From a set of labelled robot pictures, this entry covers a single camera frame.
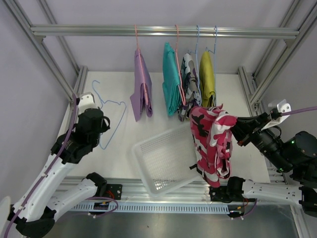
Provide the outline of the light blue wire hanger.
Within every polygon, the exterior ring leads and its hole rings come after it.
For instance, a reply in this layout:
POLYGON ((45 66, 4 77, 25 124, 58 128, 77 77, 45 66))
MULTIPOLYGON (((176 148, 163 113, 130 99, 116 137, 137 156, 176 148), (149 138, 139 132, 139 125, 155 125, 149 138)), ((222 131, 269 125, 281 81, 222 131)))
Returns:
POLYGON ((101 149, 105 150, 111 141, 113 140, 120 124, 125 116, 127 105, 124 101, 116 101, 114 99, 108 99, 101 94, 101 83, 97 80, 93 80, 92 89, 94 95, 98 97, 100 102, 100 109, 104 115, 110 120, 110 129, 101 135, 99 145, 101 149))

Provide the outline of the pink camouflage trousers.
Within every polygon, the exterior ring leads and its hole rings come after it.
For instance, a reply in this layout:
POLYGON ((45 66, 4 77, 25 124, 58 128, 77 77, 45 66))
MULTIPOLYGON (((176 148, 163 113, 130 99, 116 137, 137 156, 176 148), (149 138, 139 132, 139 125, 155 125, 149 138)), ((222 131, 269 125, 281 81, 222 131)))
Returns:
POLYGON ((231 128, 237 119, 224 110, 223 105, 196 106, 190 111, 190 130, 197 159, 190 169, 196 170, 211 187, 220 187, 220 180, 231 176, 231 128))

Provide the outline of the lilac purple trousers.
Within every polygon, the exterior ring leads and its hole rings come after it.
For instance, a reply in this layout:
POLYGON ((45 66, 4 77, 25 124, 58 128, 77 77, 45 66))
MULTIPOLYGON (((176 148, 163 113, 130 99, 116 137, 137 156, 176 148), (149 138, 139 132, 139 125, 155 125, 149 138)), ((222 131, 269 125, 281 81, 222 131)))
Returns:
POLYGON ((135 121, 139 121, 145 109, 148 117, 153 115, 152 81, 140 50, 134 55, 134 93, 130 96, 135 121))

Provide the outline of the white plastic basket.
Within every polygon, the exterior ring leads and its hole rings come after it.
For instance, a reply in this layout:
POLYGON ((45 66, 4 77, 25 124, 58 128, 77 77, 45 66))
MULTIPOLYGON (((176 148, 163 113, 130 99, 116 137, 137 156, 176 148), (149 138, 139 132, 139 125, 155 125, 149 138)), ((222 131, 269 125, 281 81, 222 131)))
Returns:
POLYGON ((151 197, 171 193, 200 178, 188 122, 132 146, 140 178, 151 197))

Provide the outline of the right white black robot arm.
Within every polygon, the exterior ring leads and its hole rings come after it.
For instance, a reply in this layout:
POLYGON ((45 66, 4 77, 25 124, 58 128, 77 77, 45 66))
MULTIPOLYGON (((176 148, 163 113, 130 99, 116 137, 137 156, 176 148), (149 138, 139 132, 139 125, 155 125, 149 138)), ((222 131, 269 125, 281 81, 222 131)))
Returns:
POLYGON ((317 139, 300 131, 283 142, 266 125, 271 122, 267 113, 257 117, 239 117, 231 132, 239 146, 252 143, 277 169, 290 173, 299 186, 272 186, 239 177, 231 177, 225 194, 230 200, 242 198, 273 200, 301 206, 304 213, 317 215, 317 139))

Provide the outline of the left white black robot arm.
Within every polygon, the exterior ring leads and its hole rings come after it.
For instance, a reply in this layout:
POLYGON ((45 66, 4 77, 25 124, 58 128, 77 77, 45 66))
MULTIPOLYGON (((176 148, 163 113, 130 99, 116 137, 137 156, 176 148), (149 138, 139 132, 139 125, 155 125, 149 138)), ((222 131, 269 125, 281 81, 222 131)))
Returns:
POLYGON ((69 172, 97 147, 101 133, 109 125, 109 118, 99 108, 86 109, 79 114, 78 123, 57 139, 32 187, 11 207, 8 220, 16 224, 22 235, 42 238, 71 208, 88 198, 101 199, 106 195, 107 181, 97 173, 90 173, 74 188, 53 196, 69 172))

